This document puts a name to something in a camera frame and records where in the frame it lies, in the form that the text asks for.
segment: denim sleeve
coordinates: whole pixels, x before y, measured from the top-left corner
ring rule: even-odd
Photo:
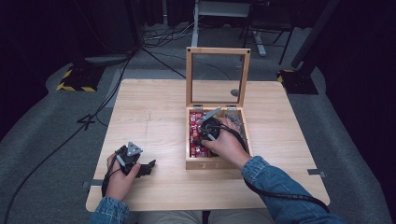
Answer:
[[[273,193],[311,196],[299,183],[262,157],[253,157],[242,169],[242,176],[255,188]],[[276,223],[345,223],[315,203],[260,196]]]
[[[128,205],[116,199],[105,197],[92,213],[90,223],[121,224],[126,222],[128,216]]]

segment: person's left hand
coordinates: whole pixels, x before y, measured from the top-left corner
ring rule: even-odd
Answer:
[[[107,167],[110,165],[115,155],[116,154],[113,154],[107,158]],[[134,178],[139,172],[139,169],[140,163],[137,163],[132,167],[129,174],[125,175],[120,169],[120,162],[116,159],[113,164],[113,170],[111,171],[111,173],[115,173],[109,178],[106,196],[122,201],[128,192],[131,191],[132,183],[134,182]]]

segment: hand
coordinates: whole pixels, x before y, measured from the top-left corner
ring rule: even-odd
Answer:
[[[222,124],[237,131],[235,125],[229,119],[219,118],[218,120]],[[251,156],[242,148],[238,139],[223,129],[220,130],[220,135],[216,141],[203,140],[202,145],[208,147],[223,159],[232,163],[239,170],[242,170],[245,163],[247,163],[251,158]]]
[[[113,154],[107,158],[107,167],[110,166],[110,163],[115,156],[116,154]],[[139,172],[139,169],[140,164],[137,163],[134,165],[134,167],[132,167],[132,170],[129,172],[129,174],[125,175],[120,169],[120,162],[116,159],[113,164],[113,170],[111,171],[111,174],[113,172],[114,174],[108,181],[106,196],[122,201],[128,192],[131,191],[132,183],[134,182],[134,178]]]

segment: chair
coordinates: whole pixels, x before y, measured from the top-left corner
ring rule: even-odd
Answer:
[[[243,27],[239,38],[245,36],[243,47],[245,47],[248,39],[249,31],[277,33],[276,41],[282,36],[283,33],[289,32],[288,40],[283,45],[270,45],[274,47],[283,47],[282,56],[278,64],[282,64],[283,57],[285,56],[286,49],[289,45],[291,35],[293,34],[294,25],[293,21],[298,15],[297,10],[293,10],[285,0],[255,0],[250,5],[249,13],[247,15],[247,23]]]

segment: glass panel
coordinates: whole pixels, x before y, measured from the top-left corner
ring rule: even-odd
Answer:
[[[193,103],[238,103],[242,55],[193,53],[191,57]]]

